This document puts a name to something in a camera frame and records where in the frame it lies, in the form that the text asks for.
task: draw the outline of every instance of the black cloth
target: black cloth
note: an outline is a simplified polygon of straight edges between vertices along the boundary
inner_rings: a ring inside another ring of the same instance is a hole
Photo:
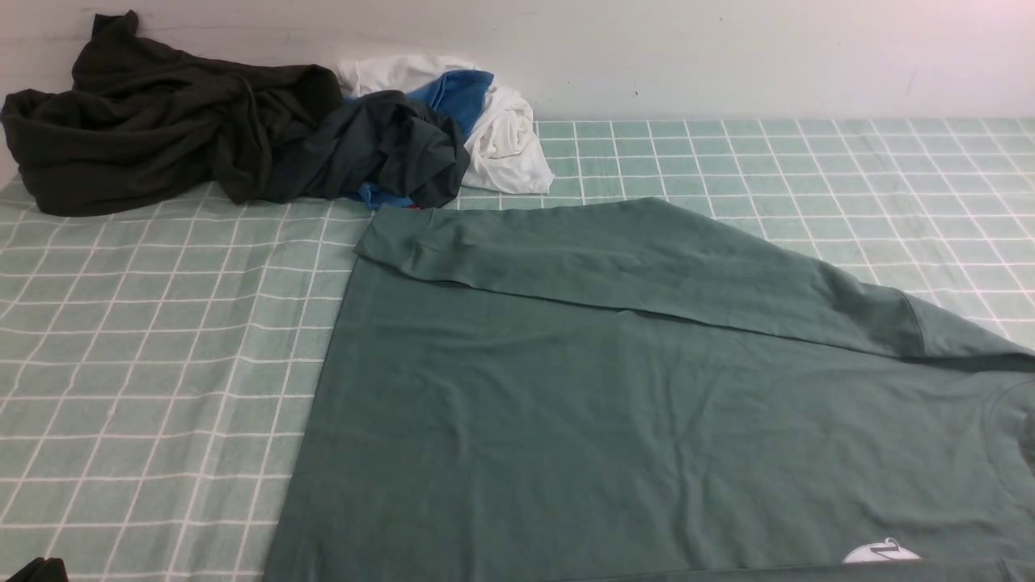
[[[68,582],[61,558],[36,558],[18,571],[7,582]]]
[[[137,36],[134,11],[97,14],[71,91],[7,96],[0,122],[26,188],[58,215],[118,212],[217,180],[236,203],[265,192],[289,124],[342,105],[334,74],[203,59]]]
[[[400,91],[350,100],[316,132],[292,129],[293,139],[274,152],[265,200],[330,200],[372,182],[421,208],[439,208],[456,198],[471,162],[452,118]]]

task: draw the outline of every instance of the bed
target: bed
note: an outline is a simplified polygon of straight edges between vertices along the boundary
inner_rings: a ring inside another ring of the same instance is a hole
[[[549,195],[715,217],[1035,347],[1035,119],[544,121]],[[360,204],[204,184],[110,216],[0,193],[0,575],[258,580]]]

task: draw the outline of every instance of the pile of clothes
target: pile of clothes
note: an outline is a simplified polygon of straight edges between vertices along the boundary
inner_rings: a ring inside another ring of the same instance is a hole
[[[39,209],[155,204],[215,180],[235,203],[300,196],[441,207],[461,184],[542,194],[553,174],[521,94],[452,58],[253,66],[97,14],[72,89],[7,96],[0,122]]]

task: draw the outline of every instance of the green checkered bed sheet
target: green checkered bed sheet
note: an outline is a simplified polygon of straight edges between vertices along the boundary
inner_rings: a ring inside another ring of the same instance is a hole
[[[1035,347],[1035,119],[540,122],[545,196],[659,197]],[[0,192],[0,577],[252,581],[371,216],[205,184],[112,216]]]

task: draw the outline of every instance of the white logo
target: white logo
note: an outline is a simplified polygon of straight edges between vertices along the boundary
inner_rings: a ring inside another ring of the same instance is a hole
[[[903,548],[894,537],[888,537],[881,544],[867,544],[852,550],[842,563],[863,561],[918,560],[920,556]]]

